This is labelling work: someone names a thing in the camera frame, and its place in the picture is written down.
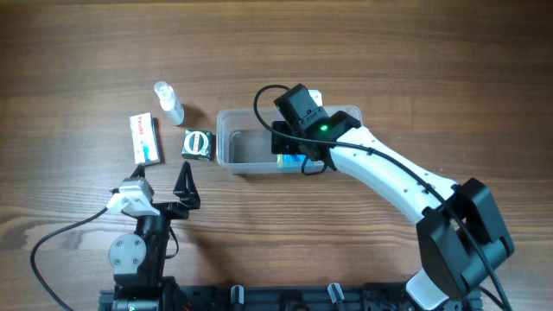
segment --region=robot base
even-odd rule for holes
[[[417,311],[407,300],[404,283],[366,283],[341,287],[343,311]],[[244,288],[244,304],[231,304],[231,289],[215,286],[182,286],[191,302],[184,311],[334,311],[327,287]],[[479,290],[463,301],[448,301],[436,311],[479,311]],[[101,291],[99,311],[112,311],[113,291]]]

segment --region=wooden table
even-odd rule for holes
[[[0,7],[0,308],[59,309],[30,250],[101,209],[132,172],[129,116],[158,117],[165,163],[147,177],[156,201],[174,198],[184,129],[153,92],[166,80],[186,126],[212,131],[219,111],[251,108],[272,83],[357,105],[413,162],[492,189],[517,247],[497,270],[505,291],[517,310],[551,309],[552,13],[534,3]],[[420,269],[414,227],[353,178],[192,167],[201,209],[174,222],[181,251],[165,269],[180,285],[401,282]],[[113,285],[111,242],[133,229],[104,215],[44,244],[39,269],[70,306],[95,310]]]

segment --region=plastic bin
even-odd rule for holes
[[[328,115],[344,111],[363,123],[357,106],[325,106]],[[283,121],[276,108],[259,109],[267,124]],[[270,152],[271,133],[257,120],[253,109],[235,109],[219,112],[217,116],[217,162],[234,174],[300,173],[301,162],[277,162]],[[307,172],[321,170],[322,162],[308,162]]]

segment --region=wire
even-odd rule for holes
[[[492,293],[490,293],[489,290],[487,290],[485,287],[483,286],[479,286],[478,289],[484,293],[486,296],[488,296],[488,298],[490,298],[496,305],[498,305],[498,307],[501,309],[501,310],[505,310],[505,306],[503,306],[503,303],[501,303],[501,301],[499,301],[499,299],[494,296]]]
[[[378,151],[374,148],[360,146],[360,145],[357,145],[357,144],[354,144],[354,143],[327,142],[327,141],[320,141],[320,140],[296,137],[296,136],[283,134],[283,133],[279,132],[278,130],[272,129],[261,118],[261,115],[259,114],[259,111],[257,110],[257,101],[259,100],[259,96],[261,95],[261,93],[263,93],[264,91],[266,91],[268,89],[271,89],[271,88],[279,88],[279,89],[289,91],[289,87],[281,86],[281,85],[265,86],[265,87],[262,87],[259,91],[257,91],[256,97],[253,99],[253,112],[255,113],[255,115],[257,117],[257,120],[259,120],[259,123],[261,123],[261,125],[265,129],[269,130],[271,133],[274,133],[276,135],[279,135],[279,136],[282,136],[282,137],[285,137],[285,138],[288,138],[288,139],[296,140],[297,142],[316,143],[316,144],[320,144],[320,145],[327,145],[329,147],[339,146],[339,147],[346,147],[346,148],[351,148],[351,149],[363,150],[369,156],[371,156],[371,155],[380,156],[380,157],[384,158],[385,160],[387,160],[387,161],[391,162],[392,164],[394,164],[394,165],[398,166],[399,168],[401,168],[405,173],[407,173],[407,175],[411,176],[413,179],[415,179],[415,181],[420,183],[426,191],[428,191],[434,197],[436,197],[436,199],[438,201],[440,201],[440,203],[442,204],[443,208],[449,213],[451,218],[453,218],[454,221],[457,223],[457,225],[459,225],[459,227],[461,228],[461,231],[467,236],[468,241],[473,246],[474,250],[476,251],[476,254],[478,254],[478,257],[480,258],[480,260],[484,264],[484,268],[486,269],[487,274],[492,279],[493,285],[495,286],[495,289],[497,290],[498,295],[501,298],[501,301],[503,302],[503,305],[505,306],[505,310],[506,311],[512,311],[511,304],[509,304],[509,301],[507,300],[505,291],[503,290],[503,287],[501,286],[501,283],[499,282],[499,279],[498,279],[497,275],[495,274],[495,271],[493,271],[492,265],[487,260],[487,257],[484,255],[484,252],[482,251],[482,249],[476,243],[476,240],[474,239],[473,235],[465,227],[465,224],[463,223],[463,221],[459,217],[459,215],[457,215],[457,213],[451,208],[451,206],[449,206],[449,204],[447,204],[445,199],[443,199],[443,197],[439,193],[437,193],[436,190],[434,188],[432,188],[432,186],[430,186],[430,184],[428,184],[426,181],[424,181],[423,178],[421,178],[419,175],[415,174],[415,172],[413,172],[412,170],[407,168],[405,165],[403,165],[400,161],[398,161],[395,158],[393,158],[392,156],[387,155],[386,153]]]
[[[67,310],[67,311],[73,311],[73,310],[65,302],[63,302],[63,300],[61,300],[61,298],[57,294],[55,294],[55,292],[48,286],[46,281],[44,281],[44,278],[42,277],[41,272],[39,272],[38,268],[36,268],[36,262],[35,262],[36,251],[38,251],[38,248],[44,242],[49,240],[50,238],[52,238],[52,237],[54,237],[54,236],[56,236],[56,235],[58,235],[62,232],[66,232],[67,230],[71,230],[71,229],[76,228],[80,225],[84,225],[88,222],[91,222],[91,221],[95,220],[96,218],[100,217],[103,213],[105,213],[105,211],[107,211],[106,207],[104,207],[101,211],[96,213],[94,216],[91,216],[91,217],[89,217],[85,220],[81,220],[80,222],[78,222],[76,224],[68,225],[67,227],[64,227],[64,228],[56,230],[52,233],[49,233],[47,236],[45,236],[44,238],[41,238],[38,242],[36,242],[35,247],[33,247],[33,250],[31,251],[31,268],[33,269],[33,272],[35,273],[36,278],[42,284],[42,287],[52,296],[52,298],[54,298],[54,300],[56,302],[58,302],[60,304],[60,306],[62,308],[64,308],[65,310]]]
[[[320,173],[324,173],[324,171],[327,170],[327,164],[325,164],[325,166],[322,168],[322,170],[320,170],[320,171],[318,171],[318,172],[305,173],[305,166],[307,165],[308,160],[309,160],[308,157],[305,157],[305,159],[303,159],[303,163],[302,163],[302,174],[304,174],[304,175],[306,175],[306,176],[313,176],[313,175],[317,175],[317,174],[320,174]]]
[[[171,259],[171,258],[175,257],[176,254],[179,253],[179,241],[176,239],[176,235],[175,235],[175,232],[173,231],[173,227],[169,227],[169,233],[171,233],[171,237],[173,237],[173,240],[175,241],[176,252],[173,255],[166,255],[165,259]]]

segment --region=clear plastic bottle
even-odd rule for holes
[[[173,87],[163,81],[159,81],[154,86],[159,102],[165,114],[174,125],[181,125],[184,122],[184,108],[175,95]]]

